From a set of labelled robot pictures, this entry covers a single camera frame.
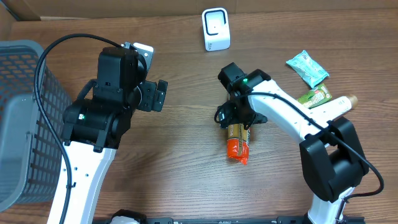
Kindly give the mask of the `orange noodle packet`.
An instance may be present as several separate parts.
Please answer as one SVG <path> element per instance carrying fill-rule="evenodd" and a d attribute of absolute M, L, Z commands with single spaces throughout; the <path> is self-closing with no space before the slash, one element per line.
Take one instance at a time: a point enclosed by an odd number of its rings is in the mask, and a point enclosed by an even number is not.
<path fill-rule="evenodd" d="M 243 124 L 231 124 L 228 126 L 227 157 L 236 159 L 243 165 L 248 163 L 249 143 L 251 130 L 244 129 Z"/>

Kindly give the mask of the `teal snack packet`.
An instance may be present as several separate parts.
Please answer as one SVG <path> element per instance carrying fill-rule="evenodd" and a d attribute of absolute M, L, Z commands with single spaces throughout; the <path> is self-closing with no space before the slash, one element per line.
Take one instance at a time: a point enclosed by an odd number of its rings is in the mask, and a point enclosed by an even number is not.
<path fill-rule="evenodd" d="M 330 76 L 320 64 L 311 58 L 306 50 L 286 61 L 286 64 L 295 70 L 310 88 L 314 88 Z"/>

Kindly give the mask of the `green tea packet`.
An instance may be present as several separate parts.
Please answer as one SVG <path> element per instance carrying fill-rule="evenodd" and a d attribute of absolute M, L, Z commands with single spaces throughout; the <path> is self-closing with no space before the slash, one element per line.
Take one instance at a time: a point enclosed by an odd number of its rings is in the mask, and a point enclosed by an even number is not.
<path fill-rule="evenodd" d="M 306 108 L 314 108 L 327 103 L 332 99 L 332 95 L 325 84 L 319 84 L 306 94 L 297 98 L 297 101 L 304 105 Z"/>

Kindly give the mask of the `white conditioner tube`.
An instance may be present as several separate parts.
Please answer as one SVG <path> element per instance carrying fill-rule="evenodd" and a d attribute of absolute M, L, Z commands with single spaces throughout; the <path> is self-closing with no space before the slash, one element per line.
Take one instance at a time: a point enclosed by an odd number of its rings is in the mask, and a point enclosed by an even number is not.
<path fill-rule="evenodd" d="M 358 105 L 358 98 L 355 95 L 341 96 L 320 106 L 312 108 L 310 111 L 324 120 L 334 120 L 342 116 L 349 110 Z"/>

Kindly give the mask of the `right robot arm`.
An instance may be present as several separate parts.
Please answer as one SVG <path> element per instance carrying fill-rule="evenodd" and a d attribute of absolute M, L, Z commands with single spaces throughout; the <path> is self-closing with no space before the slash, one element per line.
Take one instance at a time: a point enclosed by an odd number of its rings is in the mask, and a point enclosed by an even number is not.
<path fill-rule="evenodd" d="M 235 63 L 221 69 L 218 80 L 229 98 L 214 121 L 222 128 L 274 122 L 299 146 L 302 173 L 313 192 L 308 212 L 277 217 L 276 223 L 364 223 L 343 210 L 349 200 L 381 193 L 384 180 L 366 159 L 353 123 L 344 114 L 358 102 L 342 96 L 308 109 L 284 92 L 266 73 L 244 73 Z"/>

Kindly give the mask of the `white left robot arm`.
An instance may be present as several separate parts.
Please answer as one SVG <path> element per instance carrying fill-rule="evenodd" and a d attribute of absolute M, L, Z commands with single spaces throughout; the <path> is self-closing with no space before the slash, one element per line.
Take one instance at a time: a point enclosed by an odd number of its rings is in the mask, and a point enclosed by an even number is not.
<path fill-rule="evenodd" d="M 72 169 L 65 223 L 91 223 L 106 173 L 135 110 L 160 112 L 167 85 L 146 79 L 154 49 L 134 43 L 106 47 L 89 82 L 63 113 L 61 138 Z"/>

